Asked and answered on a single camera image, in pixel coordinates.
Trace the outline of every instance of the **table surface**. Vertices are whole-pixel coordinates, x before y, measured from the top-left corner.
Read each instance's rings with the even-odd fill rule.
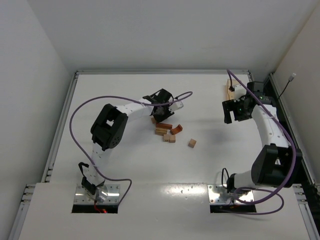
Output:
[[[238,77],[249,81],[245,74]],[[309,239],[292,188],[280,191],[285,205],[272,215],[210,213],[207,184],[220,183],[222,168],[230,174],[249,170],[262,149],[252,119],[224,124],[227,79],[227,74],[80,75],[50,183],[36,185],[19,239]],[[76,184],[82,178],[78,163],[88,162],[70,137],[72,112],[96,96],[138,100],[161,88],[174,96],[194,92],[183,101],[183,109],[164,121],[183,126],[176,143],[163,142],[155,135],[149,117],[128,123],[108,165],[101,169],[110,178],[133,180],[118,214],[71,213]],[[101,99],[85,105],[75,116],[75,137],[89,153],[93,147],[90,128],[107,103],[126,104]],[[194,148],[188,147],[191,138],[197,140]],[[123,194],[128,184],[120,186]],[[255,199],[262,196],[254,193]],[[265,212],[280,204],[274,197],[256,208]]]

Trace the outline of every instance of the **gray wall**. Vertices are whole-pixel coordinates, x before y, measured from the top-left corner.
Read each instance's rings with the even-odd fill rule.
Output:
[[[296,77],[281,100],[287,106],[299,133],[310,160],[310,170],[315,173],[315,180],[319,182],[320,3],[274,74],[279,91],[285,87],[292,73],[296,73]]]
[[[28,0],[77,69],[274,71],[318,0]]]
[[[0,240],[41,180],[71,75],[26,0],[0,4]]]

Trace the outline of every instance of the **purple cable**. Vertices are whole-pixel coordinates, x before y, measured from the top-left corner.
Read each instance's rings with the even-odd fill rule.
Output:
[[[295,164],[296,164],[296,154],[297,154],[297,151],[296,151],[296,147],[295,147],[295,144],[294,144],[294,141],[292,140],[291,136],[289,135],[289,133],[287,132],[287,130],[280,124],[280,122],[274,118],[274,116],[271,114],[271,112],[268,111],[268,109],[262,104],[262,102],[254,95],[254,93],[252,91],[250,91],[246,85],[243,84],[243,82],[237,78],[229,69],[226,70],[228,72],[229,75],[233,76],[235,78],[235,80],[237,80],[241,85],[242,87],[244,87],[246,89],[246,91],[255,99],[255,101],[258,103],[258,105],[260,105],[263,110],[273,119],[273,121],[275,122],[275,124],[277,124],[277,126],[283,131],[284,135],[286,136],[286,138],[288,139],[291,147],[292,147],[292,162],[291,162],[291,166],[290,166],[290,169],[288,171],[288,174],[286,175],[286,177],[284,178],[283,182],[274,190],[274,191],[270,191],[271,193],[268,195],[268,196],[265,196],[257,201],[251,201],[251,202],[246,202],[246,201],[243,201],[243,200],[240,200],[238,198],[238,193],[241,191],[241,190],[244,190],[244,189],[247,189],[247,187],[238,187],[234,193],[233,193],[233,198],[237,201],[239,201],[240,203],[243,203],[243,204],[247,204],[247,205],[255,205],[255,204],[260,204],[260,203],[263,203],[265,201],[267,201],[268,199],[272,198],[274,195],[278,195],[277,193],[286,185],[286,183],[289,181],[293,171],[294,171],[294,168],[295,168]],[[263,191],[263,192],[268,192],[268,191],[265,191],[265,189],[256,189],[258,191]]]
[[[105,180],[108,180],[108,181],[112,181],[112,182],[123,182],[123,181],[129,181],[130,184],[128,186],[128,188],[126,189],[125,193],[123,194],[122,198],[120,199],[119,203],[118,203],[118,206],[120,205],[120,203],[122,202],[122,200],[125,198],[125,196],[127,195],[127,193],[129,192],[130,188],[131,188],[131,185],[132,185],[132,180],[130,178],[121,178],[121,179],[114,179],[114,178],[109,178],[107,176],[105,176],[97,167],[96,167],[96,164],[95,164],[95,161],[89,156],[89,154],[86,152],[86,150],[80,145],[80,143],[77,141],[77,139],[75,138],[75,135],[74,135],[74,132],[72,130],[72,122],[73,122],[73,119],[76,115],[76,113],[79,111],[80,108],[82,108],[84,105],[94,101],[94,100],[98,100],[98,99],[122,99],[122,100],[127,100],[127,101],[130,101],[130,102],[134,102],[136,104],[142,104],[142,105],[145,105],[145,106],[154,106],[154,107],[161,107],[161,106],[166,106],[166,105],[171,105],[173,103],[176,103],[176,102],[180,102],[186,98],[189,98],[191,95],[193,94],[192,91],[187,91],[185,93],[182,93],[180,94],[179,96],[176,96],[176,100],[174,101],[170,101],[170,102],[166,102],[166,103],[159,103],[159,104],[151,104],[151,103],[144,103],[144,102],[140,102],[140,101],[137,101],[137,100],[134,100],[134,99],[130,99],[130,98],[127,98],[127,97],[123,97],[123,96],[97,96],[97,97],[94,97],[94,98],[91,98],[87,101],[85,101],[84,103],[82,103],[80,106],[78,106],[74,112],[72,113],[71,117],[70,117],[70,121],[69,121],[69,131],[70,131],[70,135],[74,141],[74,143],[80,148],[80,150],[84,153],[84,155],[89,159],[89,161],[91,162],[91,164],[93,165],[94,169],[96,170],[96,172],[101,176],[103,177]]]
[[[261,192],[273,193],[271,190],[268,190],[268,189],[255,189],[255,188],[251,188],[251,187],[246,187],[245,189],[258,190],[258,191],[261,191]],[[276,193],[275,195],[277,195],[281,199],[281,206],[279,208],[277,208],[276,210],[273,210],[273,211],[267,211],[267,212],[238,212],[238,211],[231,211],[231,210],[224,210],[224,209],[219,209],[219,211],[225,212],[225,213],[230,213],[230,214],[242,214],[242,215],[274,214],[276,212],[279,212],[285,205],[284,198],[279,193]]]

